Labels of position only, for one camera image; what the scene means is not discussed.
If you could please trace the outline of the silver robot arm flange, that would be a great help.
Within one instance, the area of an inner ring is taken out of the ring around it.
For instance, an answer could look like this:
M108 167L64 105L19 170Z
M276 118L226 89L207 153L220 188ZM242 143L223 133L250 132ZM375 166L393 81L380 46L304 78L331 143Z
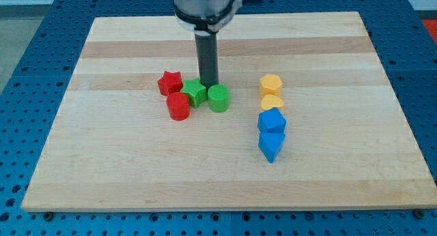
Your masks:
M173 0L179 25L195 35L208 36L227 26L243 0Z

